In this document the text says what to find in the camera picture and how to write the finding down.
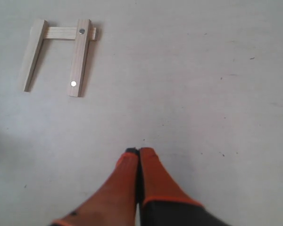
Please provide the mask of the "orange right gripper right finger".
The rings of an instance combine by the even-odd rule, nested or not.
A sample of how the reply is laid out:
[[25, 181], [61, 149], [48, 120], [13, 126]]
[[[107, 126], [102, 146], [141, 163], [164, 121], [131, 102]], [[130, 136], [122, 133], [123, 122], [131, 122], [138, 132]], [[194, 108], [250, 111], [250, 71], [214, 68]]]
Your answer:
[[155, 150], [140, 149], [143, 200], [142, 226], [226, 226], [173, 180]]

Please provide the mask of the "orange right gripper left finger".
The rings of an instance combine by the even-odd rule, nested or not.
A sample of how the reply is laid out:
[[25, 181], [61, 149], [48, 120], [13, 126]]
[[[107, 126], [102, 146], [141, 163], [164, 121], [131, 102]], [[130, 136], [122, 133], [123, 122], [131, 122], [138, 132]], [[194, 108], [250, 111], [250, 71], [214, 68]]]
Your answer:
[[52, 226], [134, 226], [139, 152], [128, 148], [104, 184]]

